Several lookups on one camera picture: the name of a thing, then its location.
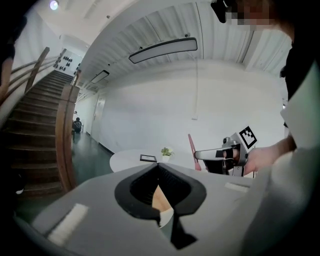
wooden stair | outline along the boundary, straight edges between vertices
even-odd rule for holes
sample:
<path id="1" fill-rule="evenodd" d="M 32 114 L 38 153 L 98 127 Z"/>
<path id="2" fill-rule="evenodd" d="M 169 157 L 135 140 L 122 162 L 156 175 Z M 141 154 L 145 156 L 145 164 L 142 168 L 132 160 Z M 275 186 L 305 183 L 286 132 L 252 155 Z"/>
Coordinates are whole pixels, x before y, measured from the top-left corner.
<path id="1" fill-rule="evenodd" d="M 15 106 L 0 133 L 11 172 L 25 180 L 19 197 L 63 192 L 57 164 L 56 118 L 60 97 L 73 77 L 53 71 L 35 84 Z"/>

person's arm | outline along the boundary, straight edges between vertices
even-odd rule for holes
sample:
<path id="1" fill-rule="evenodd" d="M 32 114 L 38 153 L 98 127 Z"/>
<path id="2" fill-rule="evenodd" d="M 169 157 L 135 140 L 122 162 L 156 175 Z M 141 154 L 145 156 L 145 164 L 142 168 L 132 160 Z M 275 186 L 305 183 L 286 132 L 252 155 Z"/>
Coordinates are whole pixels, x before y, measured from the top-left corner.
<path id="1" fill-rule="evenodd" d="M 296 147 L 294 138 L 289 134 L 288 137 L 272 146 L 254 148 L 249 153 L 248 162 L 244 167 L 244 175 L 272 165 L 279 157 L 295 150 Z M 239 158 L 239 151 L 236 149 L 233 150 L 233 158 L 235 160 Z"/>

corridor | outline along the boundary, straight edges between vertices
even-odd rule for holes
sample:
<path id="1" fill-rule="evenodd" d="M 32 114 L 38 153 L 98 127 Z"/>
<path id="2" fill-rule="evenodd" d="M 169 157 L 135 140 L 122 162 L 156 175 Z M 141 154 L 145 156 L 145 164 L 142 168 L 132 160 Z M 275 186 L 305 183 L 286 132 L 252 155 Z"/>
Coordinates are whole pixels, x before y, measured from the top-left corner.
<path id="1" fill-rule="evenodd" d="M 113 173 L 109 164 L 111 156 L 87 133 L 76 133 L 72 145 L 72 163 L 77 185 Z"/>

